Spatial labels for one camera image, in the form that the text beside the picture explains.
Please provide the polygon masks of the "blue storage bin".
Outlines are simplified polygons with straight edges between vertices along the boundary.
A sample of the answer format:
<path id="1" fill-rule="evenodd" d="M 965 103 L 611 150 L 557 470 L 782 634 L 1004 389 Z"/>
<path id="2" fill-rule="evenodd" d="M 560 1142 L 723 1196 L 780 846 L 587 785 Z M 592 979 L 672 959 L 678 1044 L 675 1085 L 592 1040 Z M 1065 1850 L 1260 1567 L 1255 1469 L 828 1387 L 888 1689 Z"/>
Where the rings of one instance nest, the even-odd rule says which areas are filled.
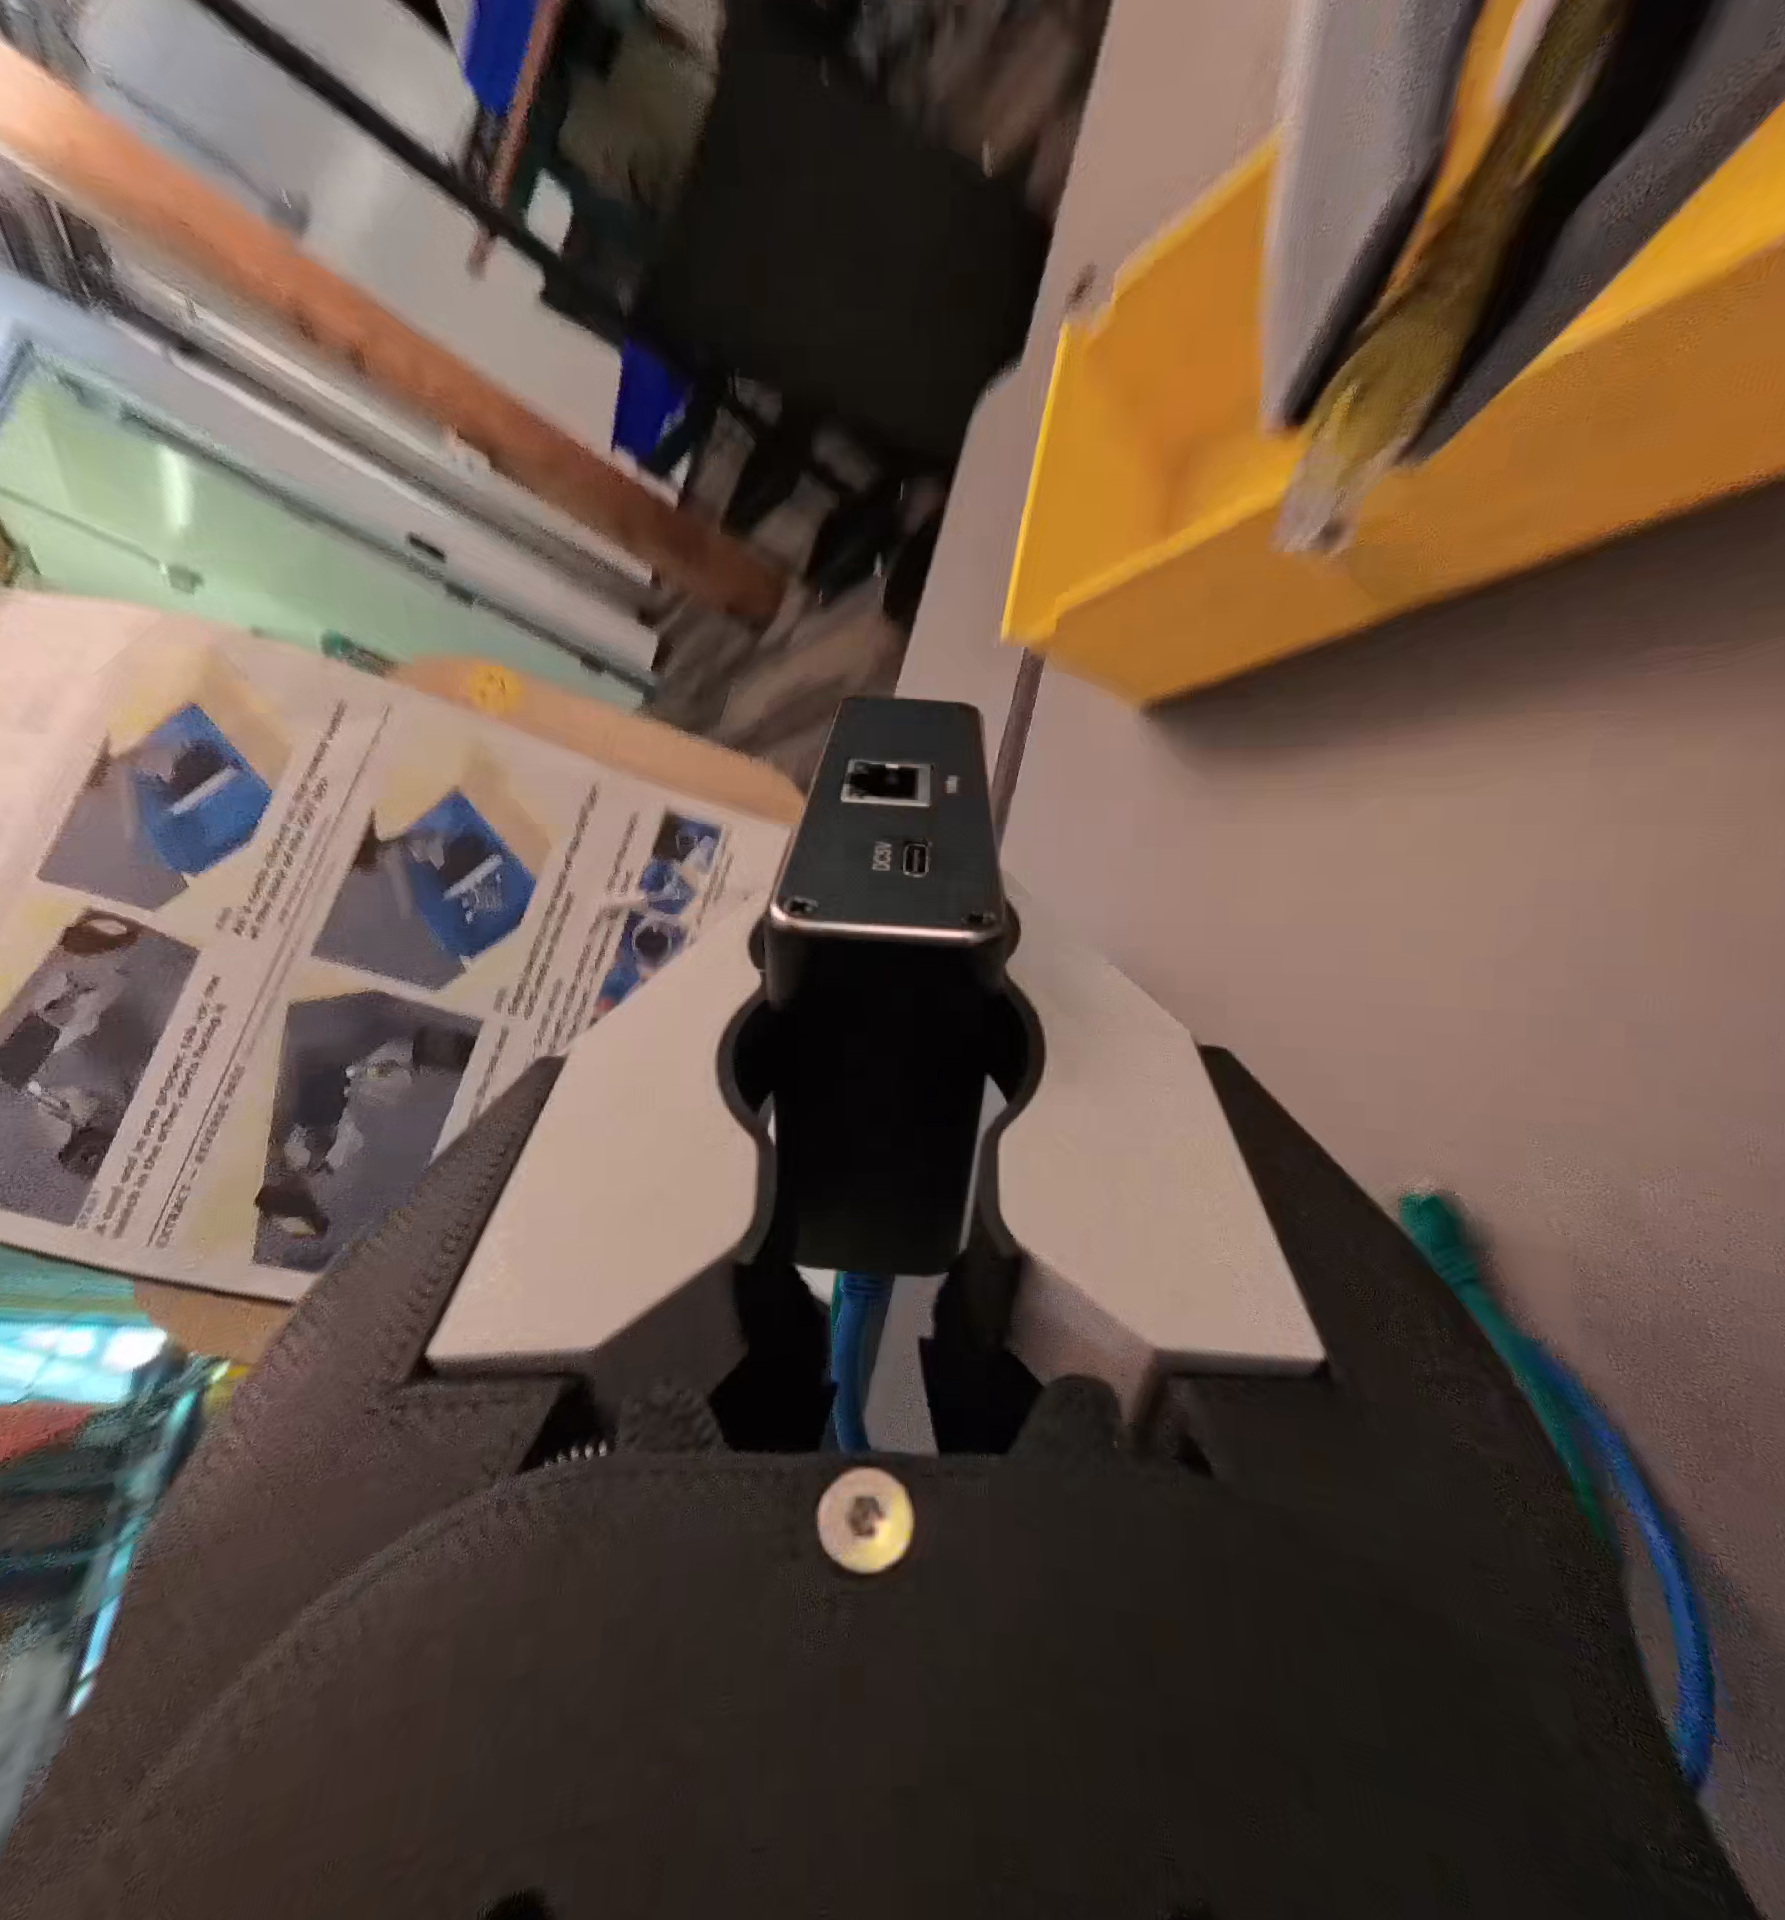
<path id="1" fill-rule="evenodd" d="M 657 448 L 691 408 L 693 382 L 654 350 L 625 340 L 618 348 L 612 448 L 652 467 Z"/>
<path id="2" fill-rule="evenodd" d="M 464 3 L 457 55 L 472 103 L 505 119 L 548 58 L 563 3 Z"/>

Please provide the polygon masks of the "instruction poster board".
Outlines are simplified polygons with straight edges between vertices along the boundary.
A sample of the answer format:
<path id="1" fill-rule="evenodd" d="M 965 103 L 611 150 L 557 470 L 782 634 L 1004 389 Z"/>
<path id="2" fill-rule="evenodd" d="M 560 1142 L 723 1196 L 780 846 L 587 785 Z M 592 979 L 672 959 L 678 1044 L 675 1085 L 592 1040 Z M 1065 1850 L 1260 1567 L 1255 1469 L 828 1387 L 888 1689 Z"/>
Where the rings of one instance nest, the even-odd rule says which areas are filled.
<path id="1" fill-rule="evenodd" d="M 490 660 L 0 594 L 0 1290 L 299 1302 L 799 810 Z"/>

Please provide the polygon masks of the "wooden support post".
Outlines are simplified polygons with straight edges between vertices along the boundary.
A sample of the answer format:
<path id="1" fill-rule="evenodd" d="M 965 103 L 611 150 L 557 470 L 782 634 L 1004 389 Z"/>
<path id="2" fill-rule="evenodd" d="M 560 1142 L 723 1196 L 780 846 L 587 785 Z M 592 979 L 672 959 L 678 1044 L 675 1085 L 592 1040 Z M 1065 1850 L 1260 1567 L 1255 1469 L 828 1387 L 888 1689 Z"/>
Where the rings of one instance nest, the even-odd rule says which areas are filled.
<path id="1" fill-rule="evenodd" d="M 531 412 L 1 38 L 0 159 L 70 212 L 255 309 L 376 398 L 452 435 L 665 587 L 759 627 L 784 611 L 792 582 L 771 558 L 687 517 Z"/>

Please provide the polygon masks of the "black flat panel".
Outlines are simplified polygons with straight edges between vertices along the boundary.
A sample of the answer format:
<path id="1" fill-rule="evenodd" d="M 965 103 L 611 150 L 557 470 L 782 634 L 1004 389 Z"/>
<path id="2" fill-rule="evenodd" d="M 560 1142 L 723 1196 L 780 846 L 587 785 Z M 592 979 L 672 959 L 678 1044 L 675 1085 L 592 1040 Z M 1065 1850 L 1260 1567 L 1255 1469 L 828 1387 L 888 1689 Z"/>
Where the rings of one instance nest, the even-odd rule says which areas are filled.
<path id="1" fill-rule="evenodd" d="M 1024 350 L 1049 224 L 770 13 L 737 13 L 633 332 L 918 460 L 954 466 Z"/>

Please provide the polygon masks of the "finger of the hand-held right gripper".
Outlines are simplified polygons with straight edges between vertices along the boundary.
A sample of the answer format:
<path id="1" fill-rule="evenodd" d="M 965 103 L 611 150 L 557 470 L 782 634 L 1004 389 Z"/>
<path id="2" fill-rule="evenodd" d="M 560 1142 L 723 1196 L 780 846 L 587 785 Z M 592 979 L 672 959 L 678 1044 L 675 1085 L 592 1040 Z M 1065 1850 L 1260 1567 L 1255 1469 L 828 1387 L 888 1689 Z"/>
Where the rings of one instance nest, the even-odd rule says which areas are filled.
<path id="1" fill-rule="evenodd" d="M 1782 103 L 1785 3 L 1626 5 L 1410 455 L 1477 420 Z"/>
<path id="2" fill-rule="evenodd" d="M 1293 431 L 1381 314 L 1515 5 L 1295 5 L 1260 269 L 1260 421 Z"/>

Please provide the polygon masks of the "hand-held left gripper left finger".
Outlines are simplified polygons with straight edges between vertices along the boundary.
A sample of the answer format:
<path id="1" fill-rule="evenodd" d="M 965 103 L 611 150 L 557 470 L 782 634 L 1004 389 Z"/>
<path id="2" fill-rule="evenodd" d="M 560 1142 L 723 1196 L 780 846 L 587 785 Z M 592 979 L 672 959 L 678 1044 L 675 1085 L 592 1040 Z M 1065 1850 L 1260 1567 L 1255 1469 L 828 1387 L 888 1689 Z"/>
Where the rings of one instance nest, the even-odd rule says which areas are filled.
<path id="1" fill-rule="evenodd" d="M 436 1374 L 573 1379 L 608 1423 L 685 1387 L 735 1443 L 819 1445 L 827 1311 L 790 1257 L 767 1070 L 739 1079 L 759 923 L 757 902 L 720 915 L 572 1042 L 428 1342 Z"/>

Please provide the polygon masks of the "yellow plastic bin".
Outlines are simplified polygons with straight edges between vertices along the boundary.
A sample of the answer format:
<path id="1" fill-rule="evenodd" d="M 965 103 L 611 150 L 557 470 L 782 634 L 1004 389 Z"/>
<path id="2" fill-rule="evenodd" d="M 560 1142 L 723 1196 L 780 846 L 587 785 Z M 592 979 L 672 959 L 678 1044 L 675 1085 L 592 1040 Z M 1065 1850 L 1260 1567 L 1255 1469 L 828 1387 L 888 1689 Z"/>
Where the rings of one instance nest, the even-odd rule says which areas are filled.
<path id="1" fill-rule="evenodd" d="M 1275 547 L 1301 436 L 1259 425 L 1275 139 L 1062 334 L 1004 637 L 1137 708 L 1785 479 L 1785 103 L 1502 398 Z"/>

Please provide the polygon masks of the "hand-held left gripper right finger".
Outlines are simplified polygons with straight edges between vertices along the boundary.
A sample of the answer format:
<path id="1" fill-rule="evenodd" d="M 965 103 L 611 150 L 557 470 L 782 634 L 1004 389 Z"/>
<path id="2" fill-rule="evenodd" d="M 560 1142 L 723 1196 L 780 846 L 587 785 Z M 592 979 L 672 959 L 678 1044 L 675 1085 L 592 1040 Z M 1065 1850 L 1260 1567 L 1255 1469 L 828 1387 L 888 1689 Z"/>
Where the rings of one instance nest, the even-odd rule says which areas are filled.
<path id="1" fill-rule="evenodd" d="M 1009 886 L 991 1115 L 921 1337 L 933 1445 L 1002 1454 L 1055 1379 L 1312 1379 L 1320 1332 L 1188 1029 Z"/>

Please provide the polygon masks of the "black ethernet splitter box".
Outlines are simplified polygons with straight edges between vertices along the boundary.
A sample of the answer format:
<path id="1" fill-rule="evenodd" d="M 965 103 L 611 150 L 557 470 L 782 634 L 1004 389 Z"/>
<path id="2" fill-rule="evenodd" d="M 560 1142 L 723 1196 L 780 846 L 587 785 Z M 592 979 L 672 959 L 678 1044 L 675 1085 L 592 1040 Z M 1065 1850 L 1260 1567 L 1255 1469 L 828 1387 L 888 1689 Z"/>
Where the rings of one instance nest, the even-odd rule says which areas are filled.
<path id="1" fill-rule="evenodd" d="M 953 1265 L 1016 939 L 980 711 L 842 702 L 760 925 L 796 1261 Z"/>

